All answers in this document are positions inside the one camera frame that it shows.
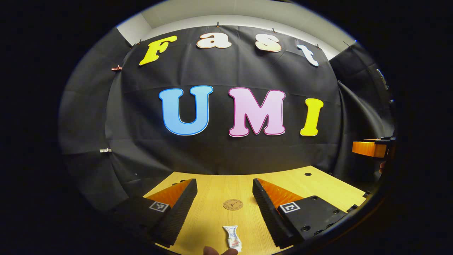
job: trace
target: light wooden tabletop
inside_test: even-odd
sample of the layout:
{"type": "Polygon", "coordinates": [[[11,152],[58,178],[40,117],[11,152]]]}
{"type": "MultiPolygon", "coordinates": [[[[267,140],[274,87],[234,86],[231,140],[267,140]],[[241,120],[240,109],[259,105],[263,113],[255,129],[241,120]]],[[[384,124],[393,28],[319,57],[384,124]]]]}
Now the light wooden tabletop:
{"type": "Polygon", "coordinates": [[[365,200],[362,197],[363,191],[312,166],[250,175],[201,175],[173,172],[144,197],[190,178],[197,180],[197,196],[193,200],[175,244],[170,248],[161,246],[183,255],[202,255],[204,246],[211,246],[220,254],[223,253],[228,249],[228,242],[227,232],[222,227],[233,225],[238,225],[236,232],[242,241],[240,255],[271,255],[281,251],[274,245],[253,197],[254,178],[272,182],[302,197],[317,195],[344,212],[354,204],[361,205],[365,200]],[[229,199],[242,201],[243,207],[236,211],[225,209],[223,202],[229,199]]]}

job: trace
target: blue letter u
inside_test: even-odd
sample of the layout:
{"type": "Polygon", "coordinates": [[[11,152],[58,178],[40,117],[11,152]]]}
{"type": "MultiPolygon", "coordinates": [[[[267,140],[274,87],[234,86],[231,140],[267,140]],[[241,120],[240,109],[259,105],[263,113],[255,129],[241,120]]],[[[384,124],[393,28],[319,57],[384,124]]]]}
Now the blue letter u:
{"type": "Polygon", "coordinates": [[[162,100],[162,115],[165,127],[172,133],[181,136],[191,136],[203,131],[209,122],[209,94],[214,89],[211,86],[195,86],[190,93],[195,95],[197,117],[192,123],[184,123],[179,117],[179,98],[184,94],[180,88],[170,88],[159,93],[162,100]]]}

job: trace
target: black fabric curtain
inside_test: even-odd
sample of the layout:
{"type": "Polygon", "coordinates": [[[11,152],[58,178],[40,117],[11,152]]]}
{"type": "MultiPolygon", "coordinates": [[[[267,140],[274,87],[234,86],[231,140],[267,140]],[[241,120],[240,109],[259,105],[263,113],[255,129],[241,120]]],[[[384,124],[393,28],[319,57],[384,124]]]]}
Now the black fabric curtain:
{"type": "Polygon", "coordinates": [[[351,148],[352,141],[393,132],[388,93],[375,69],[359,45],[328,61],[312,44],[251,27],[183,29],[132,48],[113,29],[86,54],[67,84],[60,143],[78,188],[102,211],[128,196],[142,196],[173,171],[236,175],[312,165],[350,183],[373,181],[373,161],[354,155],[351,148]],[[211,32],[227,34],[232,46],[198,48],[200,35],[211,32]],[[257,49],[257,34],[276,36],[282,50],[257,49]],[[173,35],[178,39],[158,54],[158,60],[139,66],[149,43],[173,35]],[[299,44],[313,52],[319,66],[307,61],[299,44]],[[117,65],[123,70],[111,71],[117,65]],[[189,123],[196,117],[189,89],[198,85],[214,89],[208,126],[193,136],[171,133],[163,122],[159,93],[182,89],[180,116],[189,123]],[[228,90],[234,87],[249,88],[260,105],[269,90],[283,91],[285,133],[269,136],[261,130],[258,135],[229,136],[234,102],[228,90]],[[307,117],[307,98],[324,103],[314,137],[299,134],[307,117]],[[112,152],[100,153],[104,148],[112,152]]]}

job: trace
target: small tube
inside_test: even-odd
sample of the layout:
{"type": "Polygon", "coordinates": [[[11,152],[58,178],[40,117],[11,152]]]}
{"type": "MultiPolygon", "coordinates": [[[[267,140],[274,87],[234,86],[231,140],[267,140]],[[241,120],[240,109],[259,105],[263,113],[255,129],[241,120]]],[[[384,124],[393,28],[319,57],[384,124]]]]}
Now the small tube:
{"type": "Polygon", "coordinates": [[[224,226],[228,232],[228,245],[230,248],[236,249],[238,252],[242,251],[242,242],[236,234],[237,226],[224,226]]]}

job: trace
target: white ceiling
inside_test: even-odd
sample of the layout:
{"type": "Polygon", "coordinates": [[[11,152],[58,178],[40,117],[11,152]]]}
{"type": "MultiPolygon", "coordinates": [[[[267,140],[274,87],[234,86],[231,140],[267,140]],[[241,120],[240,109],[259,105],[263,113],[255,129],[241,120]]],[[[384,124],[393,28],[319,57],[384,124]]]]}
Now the white ceiling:
{"type": "Polygon", "coordinates": [[[351,36],[316,13],[298,4],[271,0],[168,0],[141,14],[152,29],[193,17],[242,15],[298,29],[329,44],[338,52],[346,49],[344,42],[354,43],[351,36]]]}

